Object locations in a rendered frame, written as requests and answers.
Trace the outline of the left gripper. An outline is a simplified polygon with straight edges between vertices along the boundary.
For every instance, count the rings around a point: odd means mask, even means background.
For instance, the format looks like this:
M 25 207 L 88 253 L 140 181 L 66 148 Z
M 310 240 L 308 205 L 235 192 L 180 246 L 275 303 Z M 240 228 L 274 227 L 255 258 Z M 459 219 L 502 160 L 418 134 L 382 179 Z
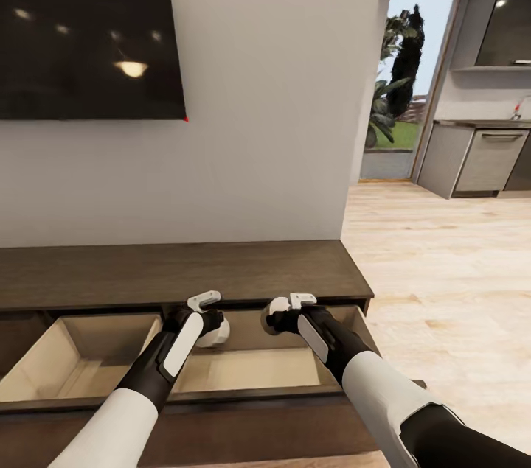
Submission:
M 221 322 L 225 319 L 222 310 L 205 310 L 201 313 L 201 317 L 203 318 L 204 322 L 204 328 L 203 332 L 201 332 L 201 336 L 204 336 L 206 333 L 221 327 Z

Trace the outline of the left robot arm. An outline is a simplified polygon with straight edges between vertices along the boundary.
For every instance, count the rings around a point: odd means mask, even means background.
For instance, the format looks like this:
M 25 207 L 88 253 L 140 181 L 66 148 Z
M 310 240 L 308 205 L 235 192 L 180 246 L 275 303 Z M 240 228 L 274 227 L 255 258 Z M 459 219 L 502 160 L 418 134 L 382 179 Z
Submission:
M 47 468 L 136 468 L 163 405 L 197 339 L 221 327 L 220 301 L 210 290 L 169 312 L 148 344 L 88 424 Z

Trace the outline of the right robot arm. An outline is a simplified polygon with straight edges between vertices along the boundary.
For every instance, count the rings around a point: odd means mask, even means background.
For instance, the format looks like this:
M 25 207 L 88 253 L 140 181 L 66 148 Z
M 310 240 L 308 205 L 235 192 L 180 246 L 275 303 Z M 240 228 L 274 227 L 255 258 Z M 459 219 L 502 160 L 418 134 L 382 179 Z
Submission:
M 531 468 L 531 455 L 469 428 L 447 403 L 402 375 L 311 293 L 290 293 L 266 322 L 300 335 L 349 397 L 391 468 Z

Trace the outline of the pillar candle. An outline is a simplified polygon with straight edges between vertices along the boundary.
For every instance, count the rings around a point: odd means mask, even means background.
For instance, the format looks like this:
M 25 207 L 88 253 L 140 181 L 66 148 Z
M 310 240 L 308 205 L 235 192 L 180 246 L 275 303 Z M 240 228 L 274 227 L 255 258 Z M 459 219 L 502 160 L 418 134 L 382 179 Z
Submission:
M 269 326 L 266 322 L 266 318 L 269 315 L 273 315 L 274 311 L 287 311 L 290 304 L 286 297 L 275 298 L 266 308 L 263 308 L 263 312 L 260 316 L 260 322 L 263 330 L 273 336 L 283 334 L 283 332 L 275 332 L 274 326 Z
M 225 318 L 224 321 L 221 322 L 221 327 L 199 337 L 194 346 L 197 348 L 220 348 L 229 339 L 229 333 L 229 323 Z

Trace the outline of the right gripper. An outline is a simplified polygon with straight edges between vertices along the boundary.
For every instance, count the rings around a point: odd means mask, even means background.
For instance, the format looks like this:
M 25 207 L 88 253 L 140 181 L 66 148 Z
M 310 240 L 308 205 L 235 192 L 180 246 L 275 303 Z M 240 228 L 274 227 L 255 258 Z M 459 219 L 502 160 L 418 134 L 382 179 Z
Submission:
M 294 316 L 296 310 L 292 312 L 287 311 L 274 311 L 273 315 L 267 316 L 266 322 L 269 326 L 274 326 L 275 332 L 290 332 L 298 335 L 298 332 L 294 331 Z

